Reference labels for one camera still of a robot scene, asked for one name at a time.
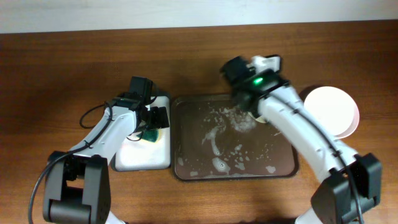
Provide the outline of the green and yellow sponge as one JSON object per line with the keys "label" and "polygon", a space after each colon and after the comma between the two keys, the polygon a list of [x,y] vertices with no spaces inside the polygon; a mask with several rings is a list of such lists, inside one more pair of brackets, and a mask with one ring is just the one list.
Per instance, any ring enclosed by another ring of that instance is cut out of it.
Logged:
{"label": "green and yellow sponge", "polygon": [[143,131],[140,140],[147,141],[150,143],[156,143],[160,139],[161,131],[159,129],[154,129],[150,131]]}

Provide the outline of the white plate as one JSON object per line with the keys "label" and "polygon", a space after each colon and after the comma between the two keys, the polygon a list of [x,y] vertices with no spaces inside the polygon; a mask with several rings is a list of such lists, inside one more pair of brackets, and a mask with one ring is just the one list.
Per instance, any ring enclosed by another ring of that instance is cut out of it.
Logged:
{"label": "white plate", "polygon": [[268,123],[268,120],[266,120],[265,118],[263,118],[261,115],[259,115],[258,113],[255,112],[249,112],[248,115],[254,119],[256,122],[258,123],[263,123],[266,124]]}

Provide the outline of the pale grey plate front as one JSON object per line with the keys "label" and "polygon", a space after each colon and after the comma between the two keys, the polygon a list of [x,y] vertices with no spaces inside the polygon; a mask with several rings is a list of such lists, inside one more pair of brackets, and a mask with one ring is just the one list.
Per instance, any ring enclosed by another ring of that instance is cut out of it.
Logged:
{"label": "pale grey plate front", "polygon": [[320,86],[303,95],[304,107],[330,134],[343,139],[356,131],[359,108],[347,92],[333,86]]}

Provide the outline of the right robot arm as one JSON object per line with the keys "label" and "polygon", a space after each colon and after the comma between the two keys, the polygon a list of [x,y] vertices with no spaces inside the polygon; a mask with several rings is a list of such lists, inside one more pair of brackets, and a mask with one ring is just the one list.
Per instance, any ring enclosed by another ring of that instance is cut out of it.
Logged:
{"label": "right robot arm", "polygon": [[364,213],[381,202],[382,164],[359,155],[332,136],[304,107],[290,81],[280,75],[281,57],[238,56],[220,69],[240,109],[272,124],[303,156],[319,187],[311,207],[284,223],[364,223]]}

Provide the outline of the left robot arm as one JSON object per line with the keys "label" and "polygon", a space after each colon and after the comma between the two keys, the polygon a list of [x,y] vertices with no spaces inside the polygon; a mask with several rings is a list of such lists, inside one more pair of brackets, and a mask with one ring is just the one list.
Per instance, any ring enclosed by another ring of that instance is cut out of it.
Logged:
{"label": "left robot arm", "polygon": [[39,180],[45,181],[43,218],[50,223],[121,223],[111,212],[109,164],[125,140],[168,128],[164,106],[153,106],[158,88],[132,77],[129,89],[105,101],[103,117],[69,151],[54,151]]}

